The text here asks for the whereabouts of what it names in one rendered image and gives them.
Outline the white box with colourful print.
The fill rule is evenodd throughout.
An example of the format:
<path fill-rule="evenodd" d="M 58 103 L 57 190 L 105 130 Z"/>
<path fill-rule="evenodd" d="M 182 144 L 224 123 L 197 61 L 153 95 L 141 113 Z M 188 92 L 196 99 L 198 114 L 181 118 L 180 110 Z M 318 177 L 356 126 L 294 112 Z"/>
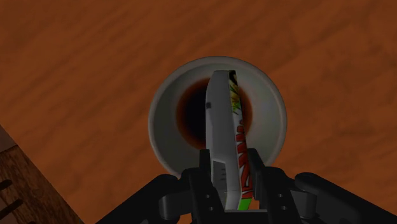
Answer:
<path fill-rule="evenodd" d="M 253 184 L 246 135 L 234 70 L 213 72 L 205 94 L 205 145 L 211 181 L 225 210 L 249 209 Z"/>

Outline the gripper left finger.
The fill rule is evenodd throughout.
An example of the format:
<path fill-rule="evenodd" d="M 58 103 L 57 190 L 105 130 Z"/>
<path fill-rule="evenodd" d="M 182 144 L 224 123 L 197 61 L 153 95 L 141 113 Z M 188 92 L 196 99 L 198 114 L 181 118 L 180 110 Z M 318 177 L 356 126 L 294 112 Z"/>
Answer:
<path fill-rule="evenodd" d="M 157 176 L 96 224 L 177 224 L 188 213 L 193 224 L 211 224 L 223 207 L 210 172 L 210 152 L 200 150 L 198 167 L 184 170 L 180 178 Z"/>

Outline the brown wooden furniture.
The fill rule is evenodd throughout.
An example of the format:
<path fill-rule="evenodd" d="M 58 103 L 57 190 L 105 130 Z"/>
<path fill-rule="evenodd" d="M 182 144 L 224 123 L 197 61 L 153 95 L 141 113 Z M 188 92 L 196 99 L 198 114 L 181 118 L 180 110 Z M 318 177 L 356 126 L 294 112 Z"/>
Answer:
<path fill-rule="evenodd" d="M 0 224 L 84 224 L 2 126 Z"/>

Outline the grey bowl with dark centre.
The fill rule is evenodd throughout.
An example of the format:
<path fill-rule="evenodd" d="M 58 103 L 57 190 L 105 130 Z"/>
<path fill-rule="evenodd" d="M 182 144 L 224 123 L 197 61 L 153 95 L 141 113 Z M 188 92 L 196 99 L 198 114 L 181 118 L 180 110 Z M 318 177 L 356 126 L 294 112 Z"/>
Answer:
<path fill-rule="evenodd" d="M 287 114 L 274 82 L 254 65 L 226 56 L 196 59 L 178 67 L 158 88 L 148 115 L 148 134 L 153 151 L 172 175 L 199 164 L 199 151 L 185 141 L 176 123 L 177 104 L 194 83 L 210 78 L 216 70 L 234 70 L 239 87 L 248 96 L 252 122 L 247 145 L 258 151 L 265 165 L 277 158 L 286 138 Z"/>

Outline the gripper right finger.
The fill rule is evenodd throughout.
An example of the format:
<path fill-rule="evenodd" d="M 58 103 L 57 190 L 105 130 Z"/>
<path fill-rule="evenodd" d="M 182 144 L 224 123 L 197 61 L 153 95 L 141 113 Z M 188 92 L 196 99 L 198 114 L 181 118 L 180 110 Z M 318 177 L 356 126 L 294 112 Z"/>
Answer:
<path fill-rule="evenodd" d="M 268 224 L 397 224 L 397 215 L 311 172 L 294 178 L 247 150 L 254 198 Z"/>

